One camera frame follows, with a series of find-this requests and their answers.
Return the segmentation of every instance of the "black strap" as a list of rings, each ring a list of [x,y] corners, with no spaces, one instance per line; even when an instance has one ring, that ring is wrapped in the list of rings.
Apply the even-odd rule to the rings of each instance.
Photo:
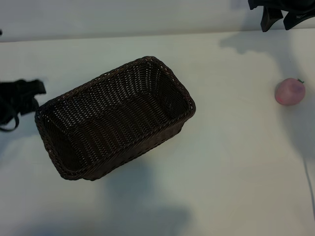
[[[0,127],[0,131],[3,131],[3,132],[11,132],[13,130],[15,130],[18,126],[19,126],[19,123],[20,123],[20,120],[18,118],[18,115],[17,113],[15,112],[15,110],[12,108],[12,106],[10,106],[6,101],[4,101],[4,99],[0,96],[0,103],[5,106],[7,108],[7,115],[3,118],[3,120],[6,120],[7,117],[9,116],[13,116],[13,118],[15,119],[15,127],[12,128],[12,129],[6,129],[6,128],[2,128]]]

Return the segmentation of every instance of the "wicker basket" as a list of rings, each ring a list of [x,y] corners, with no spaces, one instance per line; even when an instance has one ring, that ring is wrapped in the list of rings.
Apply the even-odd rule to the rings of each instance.
[[[178,134],[194,113],[173,72],[144,57],[50,100],[35,122],[63,178],[95,180]]]

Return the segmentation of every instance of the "white table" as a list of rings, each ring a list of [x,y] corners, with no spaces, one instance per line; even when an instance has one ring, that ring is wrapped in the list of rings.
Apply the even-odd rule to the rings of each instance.
[[[0,133],[0,235],[313,236],[315,30],[0,44],[0,80],[44,81],[43,104],[142,56],[196,102],[179,135],[106,177],[62,179],[33,114]],[[298,106],[274,100],[305,80]]]

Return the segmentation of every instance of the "white wall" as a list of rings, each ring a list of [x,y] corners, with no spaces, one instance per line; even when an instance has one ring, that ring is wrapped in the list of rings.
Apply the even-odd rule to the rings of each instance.
[[[0,41],[259,30],[261,15],[247,0],[2,0]]]

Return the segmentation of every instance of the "pink apple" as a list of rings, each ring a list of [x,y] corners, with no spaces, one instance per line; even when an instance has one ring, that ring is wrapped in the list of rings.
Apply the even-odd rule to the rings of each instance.
[[[298,104],[305,96],[303,83],[303,81],[294,78],[283,80],[276,90],[276,101],[285,106]]]

